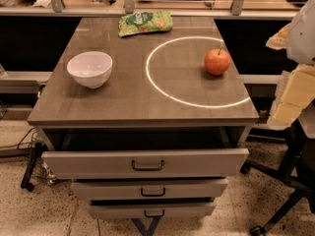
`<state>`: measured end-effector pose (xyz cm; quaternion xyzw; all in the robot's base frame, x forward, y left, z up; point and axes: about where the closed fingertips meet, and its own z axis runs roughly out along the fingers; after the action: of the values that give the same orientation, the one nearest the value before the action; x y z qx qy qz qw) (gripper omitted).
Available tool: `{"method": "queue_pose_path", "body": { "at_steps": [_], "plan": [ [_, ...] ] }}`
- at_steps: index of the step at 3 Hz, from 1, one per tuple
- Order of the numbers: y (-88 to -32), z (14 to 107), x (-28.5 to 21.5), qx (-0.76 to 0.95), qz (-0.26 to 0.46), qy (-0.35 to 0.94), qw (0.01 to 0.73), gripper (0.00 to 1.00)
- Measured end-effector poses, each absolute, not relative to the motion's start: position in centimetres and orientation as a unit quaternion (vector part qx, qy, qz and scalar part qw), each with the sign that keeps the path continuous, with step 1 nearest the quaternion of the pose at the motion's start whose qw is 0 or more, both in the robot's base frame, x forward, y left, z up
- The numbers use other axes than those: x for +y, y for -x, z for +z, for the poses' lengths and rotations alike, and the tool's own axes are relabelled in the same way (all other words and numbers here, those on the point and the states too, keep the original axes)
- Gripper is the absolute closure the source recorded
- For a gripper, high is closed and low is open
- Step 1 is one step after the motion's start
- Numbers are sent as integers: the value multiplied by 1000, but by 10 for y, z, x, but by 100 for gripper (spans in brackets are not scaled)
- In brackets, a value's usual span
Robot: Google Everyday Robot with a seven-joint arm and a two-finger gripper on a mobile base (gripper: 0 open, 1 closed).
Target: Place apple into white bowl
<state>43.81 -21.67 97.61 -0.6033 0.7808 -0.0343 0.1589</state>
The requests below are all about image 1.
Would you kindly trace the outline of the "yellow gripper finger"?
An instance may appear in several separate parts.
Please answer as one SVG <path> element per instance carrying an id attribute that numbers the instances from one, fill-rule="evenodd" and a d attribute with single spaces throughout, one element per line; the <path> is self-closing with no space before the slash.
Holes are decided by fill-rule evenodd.
<path id="1" fill-rule="evenodd" d="M 282 27 L 277 33 L 271 36 L 266 46 L 275 50 L 286 49 L 286 39 L 288 35 L 289 24 Z"/>
<path id="2" fill-rule="evenodd" d="M 285 129 L 315 99 L 315 66 L 299 64 L 292 72 L 283 72 L 278 81 L 267 125 Z"/>

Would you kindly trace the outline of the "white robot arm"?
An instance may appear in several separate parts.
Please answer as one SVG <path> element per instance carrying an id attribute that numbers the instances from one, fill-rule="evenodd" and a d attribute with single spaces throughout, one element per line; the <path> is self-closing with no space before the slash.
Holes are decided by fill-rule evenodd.
<path id="1" fill-rule="evenodd" d="M 315 0 L 308 0 L 292 21 L 271 36 L 266 46 L 285 49 L 297 67 L 284 74 L 276 89 L 267 125 L 289 127 L 315 98 Z"/>

